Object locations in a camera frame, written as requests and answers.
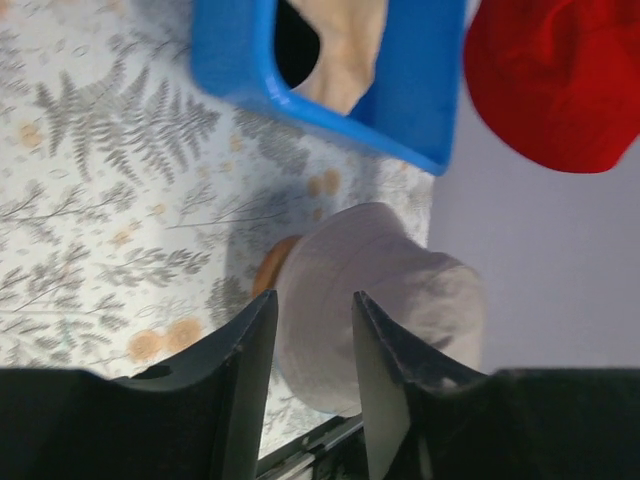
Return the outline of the wooden hat stand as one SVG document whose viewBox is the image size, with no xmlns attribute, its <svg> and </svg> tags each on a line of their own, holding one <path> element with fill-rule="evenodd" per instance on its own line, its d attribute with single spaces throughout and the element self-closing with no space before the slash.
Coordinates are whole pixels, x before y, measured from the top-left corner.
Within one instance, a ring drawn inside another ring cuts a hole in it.
<svg viewBox="0 0 640 480">
<path fill-rule="evenodd" d="M 302 239 L 301 235 L 288 236 L 277 243 L 264 256 L 254 276 L 252 297 L 256 298 L 264 291 L 275 290 L 281 269 L 294 247 Z"/>
</svg>

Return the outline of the grey hat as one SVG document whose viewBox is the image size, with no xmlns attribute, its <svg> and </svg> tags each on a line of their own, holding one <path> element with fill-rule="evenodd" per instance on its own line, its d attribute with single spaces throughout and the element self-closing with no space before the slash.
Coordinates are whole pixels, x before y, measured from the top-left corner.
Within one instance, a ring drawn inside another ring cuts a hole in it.
<svg viewBox="0 0 640 480">
<path fill-rule="evenodd" d="M 472 369 L 481 364 L 486 292 L 479 274 L 429 251 L 386 204 L 341 211 L 293 246 L 277 276 L 275 364 L 308 407 L 351 417 L 361 403 L 352 302 L 363 291 L 409 332 Z"/>
</svg>

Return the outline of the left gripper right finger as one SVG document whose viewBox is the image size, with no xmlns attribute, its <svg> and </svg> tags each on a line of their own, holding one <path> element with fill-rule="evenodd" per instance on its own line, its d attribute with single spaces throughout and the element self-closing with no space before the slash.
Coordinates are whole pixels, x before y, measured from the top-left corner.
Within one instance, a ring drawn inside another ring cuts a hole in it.
<svg viewBox="0 0 640 480">
<path fill-rule="evenodd" d="M 373 479 L 635 479 L 635 368 L 479 373 L 392 320 L 367 294 L 352 323 Z"/>
</svg>

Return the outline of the red hat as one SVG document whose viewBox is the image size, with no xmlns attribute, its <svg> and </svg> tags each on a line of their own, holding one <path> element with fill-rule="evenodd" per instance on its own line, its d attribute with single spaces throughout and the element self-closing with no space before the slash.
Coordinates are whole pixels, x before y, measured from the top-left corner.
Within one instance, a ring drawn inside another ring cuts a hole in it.
<svg viewBox="0 0 640 480">
<path fill-rule="evenodd" d="M 598 174 L 639 134 L 636 1 L 483 1 L 466 35 L 471 101 L 545 168 Z"/>
</svg>

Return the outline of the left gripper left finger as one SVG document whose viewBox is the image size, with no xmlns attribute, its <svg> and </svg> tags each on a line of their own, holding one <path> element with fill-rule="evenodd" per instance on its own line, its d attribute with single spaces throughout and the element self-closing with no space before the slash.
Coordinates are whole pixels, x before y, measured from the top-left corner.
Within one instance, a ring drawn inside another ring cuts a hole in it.
<svg viewBox="0 0 640 480">
<path fill-rule="evenodd" d="M 277 295 L 267 291 L 132 377 L 3 370 L 2 477 L 254 478 L 277 318 Z"/>
</svg>

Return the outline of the blue plastic bin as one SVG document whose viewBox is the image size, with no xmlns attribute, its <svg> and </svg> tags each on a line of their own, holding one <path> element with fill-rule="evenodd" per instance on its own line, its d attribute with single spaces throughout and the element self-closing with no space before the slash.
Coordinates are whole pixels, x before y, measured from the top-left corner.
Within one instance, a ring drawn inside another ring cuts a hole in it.
<svg viewBox="0 0 640 480">
<path fill-rule="evenodd" d="M 463 1 L 199 0 L 191 71 L 235 106 L 440 176 L 466 10 Z"/>
</svg>

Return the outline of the beige bucket hat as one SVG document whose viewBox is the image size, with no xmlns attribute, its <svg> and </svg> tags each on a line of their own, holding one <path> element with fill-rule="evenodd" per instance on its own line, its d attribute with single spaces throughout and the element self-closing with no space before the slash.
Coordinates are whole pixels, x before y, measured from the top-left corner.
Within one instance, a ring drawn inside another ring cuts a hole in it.
<svg viewBox="0 0 640 480">
<path fill-rule="evenodd" d="M 290 5 L 318 34 L 319 57 L 293 91 L 341 115 L 351 113 L 375 79 L 387 0 L 298 0 Z"/>
</svg>

